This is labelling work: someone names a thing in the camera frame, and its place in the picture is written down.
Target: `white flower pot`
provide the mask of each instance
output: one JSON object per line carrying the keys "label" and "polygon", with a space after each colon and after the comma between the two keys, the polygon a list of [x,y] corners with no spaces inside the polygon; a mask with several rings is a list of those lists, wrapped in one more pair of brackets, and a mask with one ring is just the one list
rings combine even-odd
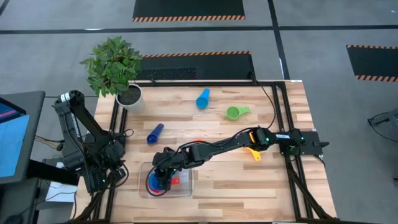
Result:
{"label": "white flower pot", "polygon": [[142,89],[136,84],[130,84],[130,86],[135,86],[141,92],[141,95],[140,95],[138,101],[136,101],[135,103],[133,103],[131,105],[124,105],[124,104],[119,102],[119,97],[118,96],[116,96],[116,101],[119,103],[119,105],[121,105],[129,113],[141,114],[145,110],[144,97],[142,96],[142,94],[143,94]]}

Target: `clear plastic container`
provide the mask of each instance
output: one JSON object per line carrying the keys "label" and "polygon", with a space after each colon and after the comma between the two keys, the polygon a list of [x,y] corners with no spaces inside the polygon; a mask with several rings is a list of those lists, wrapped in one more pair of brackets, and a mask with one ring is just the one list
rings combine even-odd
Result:
{"label": "clear plastic container", "polygon": [[142,198],[172,198],[172,197],[188,197],[192,194],[192,185],[193,185],[193,175],[191,169],[183,169],[180,172],[177,171],[174,174],[173,178],[179,179],[177,184],[172,184],[170,190],[160,196],[160,197],[153,197],[148,194],[146,185],[146,178],[149,171],[153,168],[151,162],[144,162],[139,169],[139,177],[138,177],[138,191],[139,196]]}

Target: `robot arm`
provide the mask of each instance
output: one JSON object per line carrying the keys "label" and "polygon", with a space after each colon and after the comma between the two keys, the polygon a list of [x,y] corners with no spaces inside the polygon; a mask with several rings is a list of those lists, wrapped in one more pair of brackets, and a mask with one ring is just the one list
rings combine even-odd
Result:
{"label": "robot arm", "polygon": [[[64,166],[85,179],[89,193],[105,189],[107,170],[112,181],[118,182],[126,173],[120,160],[125,151],[120,143],[122,134],[103,130],[85,108],[84,95],[72,90],[62,94],[54,103],[55,111],[60,118],[65,143],[62,148]],[[78,118],[90,132],[83,141],[77,123]]]}
{"label": "robot arm", "polygon": [[152,161],[157,179],[157,189],[170,190],[171,178],[176,170],[190,169],[203,165],[213,156],[237,149],[249,147],[255,151],[265,151],[273,144],[288,144],[297,147],[305,143],[300,130],[287,133],[272,133],[266,128],[247,128],[233,137],[218,142],[190,142],[180,146],[177,151],[166,147],[155,154]]}

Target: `black floor mat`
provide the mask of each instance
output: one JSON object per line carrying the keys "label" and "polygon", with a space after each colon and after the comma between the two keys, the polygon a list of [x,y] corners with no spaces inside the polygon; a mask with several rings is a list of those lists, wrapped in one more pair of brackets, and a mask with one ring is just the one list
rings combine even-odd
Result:
{"label": "black floor mat", "polygon": [[234,80],[253,72],[251,54],[202,52],[143,55],[137,80]]}
{"label": "black floor mat", "polygon": [[354,75],[358,80],[398,82],[398,48],[347,45]]}
{"label": "black floor mat", "polygon": [[242,0],[136,0],[134,22],[245,19]]}

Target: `wooden table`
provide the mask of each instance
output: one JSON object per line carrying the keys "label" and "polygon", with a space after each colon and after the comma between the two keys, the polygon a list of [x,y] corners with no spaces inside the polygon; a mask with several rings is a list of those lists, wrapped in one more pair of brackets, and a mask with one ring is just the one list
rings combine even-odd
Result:
{"label": "wooden table", "polygon": [[[313,129],[310,108],[302,82],[286,82],[287,93],[296,128]],[[194,168],[194,189],[190,197],[140,198],[139,168],[151,162],[154,154],[165,146],[179,145],[203,139],[209,142],[228,138],[240,129],[260,125],[267,127],[274,111],[267,96],[258,86],[209,86],[210,104],[205,110],[196,107],[195,100],[203,87],[144,87],[145,113],[127,117],[126,129],[134,135],[126,143],[126,165],[130,176],[116,189],[112,222],[266,222],[293,221],[294,212],[284,158],[278,145],[261,153],[255,162],[247,149],[220,154],[201,167]],[[272,98],[270,87],[264,87]],[[279,93],[282,111],[283,101]],[[109,128],[114,97],[100,97],[95,120],[103,129]],[[229,106],[248,106],[251,113],[237,121],[229,121],[225,111]],[[159,143],[146,144],[147,135],[163,123]],[[275,120],[270,128],[277,132]],[[323,164],[313,156],[302,156],[309,191],[325,209],[335,216],[328,180]],[[301,214],[305,207],[297,189]],[[84,181],[79,182],[77,214],[90,202]],[[104,216],[107,195],[103,197],[100,218]]]}

